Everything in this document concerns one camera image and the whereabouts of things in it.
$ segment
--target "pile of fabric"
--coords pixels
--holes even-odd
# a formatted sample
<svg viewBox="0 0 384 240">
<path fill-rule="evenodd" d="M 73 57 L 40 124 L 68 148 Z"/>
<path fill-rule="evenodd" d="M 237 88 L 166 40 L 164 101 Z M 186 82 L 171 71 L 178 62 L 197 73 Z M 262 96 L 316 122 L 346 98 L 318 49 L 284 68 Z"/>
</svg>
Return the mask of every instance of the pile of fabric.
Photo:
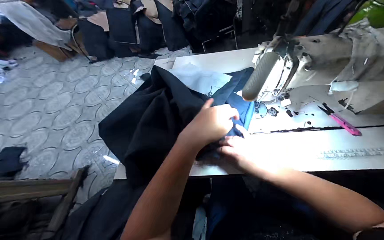
<svg viewBox="0 0 384 240">
<path fill-rule="evenodd" d="M 235 0 L 173 0 L 173 5 L 189 38 L 200 43 L 215 39 L 220 30 L 232 26 L 237 11 Z"/>
<path fill-rule="evenodd" d="M 168 47 L 189 45 L 184 29 L 173 16 L 170 0 L 82 0 L 78 2 L 79 28 L 90 56 L 98 61 L 137 56 Z"/>
<path fill-rule="evenodd" d="M 253 68 L 228 74 L 230 81 L 214 92 L 214 105 L 230 104 L 238 109 L 235 121 L 245 128 L 251 121 L 254 103 L 239 96 Z M 125 166 L 127 181 L 115 181 L 90 198 L 67 220 L 64 240 L 119 239 L 136 201 L 174 145 L 178 134 L 200 111 L 209 96 L 189 89 L 165 69 L 154 66 L 152 74 L 120 106 L 99 123 L 99 135 Z M 241 135 L 233 128 L 228 135 Z M 216 143 L 200 152 L 217 157 Z M 190 239 L 196 208 L 210 192 L 210 181 L 191 178 L 172 227 L 173 239 Z"/>
<path fill-rule="evenodd" d="M 5 147 L 0 152 L 0 180 L 12 180 L 14 175 L 23 169 L 20 155 L 24 147 Z"/>
</svg>

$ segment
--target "sewing machine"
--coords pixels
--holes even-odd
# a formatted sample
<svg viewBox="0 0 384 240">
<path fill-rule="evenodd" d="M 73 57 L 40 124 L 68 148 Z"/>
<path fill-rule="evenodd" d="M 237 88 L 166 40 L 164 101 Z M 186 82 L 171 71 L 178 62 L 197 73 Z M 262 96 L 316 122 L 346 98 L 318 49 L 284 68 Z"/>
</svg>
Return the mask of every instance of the sewing machine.
<svg viewBox="0 0 384 240">
<path fill-rule="evenodd" d="M 274 49 L 266 42 L 257 48 L 160 59 L 155 65 L 171 69 L 193 64 L 225 74 L 248 67 L 256 67 L 256 72 L 267 63 L 262 65 L 264 78 L 251 81 L 242 92 L 245 99 L 263 102 L 248 129 L 262 161 L 283 161 L 301 171 L 384 169 L 384 28 L 357 29 L 357 36 L 365 38 L 355 42 L 335 34 L 292 38 L 294 44 L 285 48 L 284 56 L 273 52 L 270 61 L 262 58 Z M 344 33 L 353 31 L 348 27 Z M 323 103 L 362 136 L 342 129 L 318 108 Z M 221 159 L 195 162 L 189 175 L 238 173 Z M 115 175 L 120 178 L 125 178 L 121 165 Z"/>
<path fill-rule="evenodd" d="M 291 105 L 294 88 L 330 85 L 351 112 L 384 114 L 384 28 L 363 20 L 338 36 L 280 37 L 254 53 L 256 70 L 242 92 L 249 101 Z"/>
</svg>

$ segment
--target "navy fabric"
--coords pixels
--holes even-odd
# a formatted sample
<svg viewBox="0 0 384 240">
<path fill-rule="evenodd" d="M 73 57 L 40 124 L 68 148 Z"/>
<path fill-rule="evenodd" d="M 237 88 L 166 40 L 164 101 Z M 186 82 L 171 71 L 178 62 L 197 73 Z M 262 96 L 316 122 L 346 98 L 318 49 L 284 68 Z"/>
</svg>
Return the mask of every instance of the navy fabric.
<svg viewBox="0 0 384 240">
<path fill-rule="evenodd" d="M 123 44 L 137 44 L 135 20 L 130 8 L 112 8 L 106 10 L 109 34 L 114 41 Z"/>
<path fill-rule="evenodd" d="M 173 12 L 162 3 L 155 1 L 158 10 L 158 18 L 161 20 L 164 30 L 164 38 L 170 51 L 176 51 L 188 46 L 182 24 L 173 16 Z"/>
<path fill-rule="evenodd" d="M 294 36 L 315 36 L 326 33 L 328 27 L 353 0 L 317 0 L 300 21 Z"/>
<path fill-rule="evenodd" d="M 114 51 L 109 47 L 108 35 L 103 28 L 87 20 L 79 19 L 78 26 L 83 34 L 83 43 L 88 55 L 103 61 L 114 57 Z"/>
<path fill-rule="evenodd" d="M 239 72 L 228 74 L 232 76 L 230 81 L 212 95 L 212 98 L 214 98 L 213 106 L 227 103 L 231 107 L 236 108 L 239 113 L 239 120 L 233 120 L 233 123 L 239 124 L 247 130 L 253 117 L 254 102 L 244 101 L 242 96 L 236 93 L 244 88 L 253 70 L 254 68 L 246 68 Z M 241 136 L 242 134 L 238 129 L 232 128 L 227 136 L 234 135 Z"/>
</svg>

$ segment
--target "white table surface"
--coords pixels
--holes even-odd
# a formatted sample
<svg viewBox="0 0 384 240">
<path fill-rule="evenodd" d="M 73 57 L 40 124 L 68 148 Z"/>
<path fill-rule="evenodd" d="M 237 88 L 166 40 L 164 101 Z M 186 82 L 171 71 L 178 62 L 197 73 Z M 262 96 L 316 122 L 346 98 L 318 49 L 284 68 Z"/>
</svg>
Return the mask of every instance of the white table surface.
<svg viewBox="0 0 384 240">
<path fill-rule="evenodd" d="M 251 60 L 255 50 L 255 48 L 250 48 L 177 57 L 174 59 L 160 59 L 155 61 L 155 65 L 171 69 L 192 63 L 203 70 L 213 70 L 225 74 L 254 67 Z M 323 102 L 327 103 L 331 109 L 355 127 L 384 124 L 384 114 L 355 115 L 345 110 L 332 96 L 327 94 L 328 89 L 329 86 L 314 85 L 291 90 L 290 99 L 292 104 L 288 106 L 288 109 L 291 112 L 298 112 L 298 115 L 293 114 L 293 117 L 288 116 L 286 113 L 287 109 L 281 107 L 279 102 L 266 104 L 268 109 L 274 107 L 279 111 L 278 115 L 273 117 L 267 114 L 263 118 L 253 119 L 248 129 L 253 134 L 253 141 L 259 143 L 258 149 L 261 152 L 262 158 L 287 159 L 289 166 L 302 171 L 383 169 L 384 126 L 361 128 L 362 137 L 354 137 L 343 129 L 271 133 L 272 131 L 296 128 L 338 126 L 334 120 L 317 107 L 318 105 L 322 106 Z M 352 152 L 354 150 L 363 150 L 364 154 L 353 157 L 343 156 L 342 158 L 322 158 L 320 155 L 321 152 L 345 149 L 349 149 Z M 375 154 L 370 149 L 381 149 L 383 151 Z M 239 172 L 224 161 L 196 162 L 191 169 L 190 176 L 214 176 L 236 173 Z M 121 164 L 115 174 L 115 179 L 120 178 L 125 178 L 125 168 Z"/>
</svg>

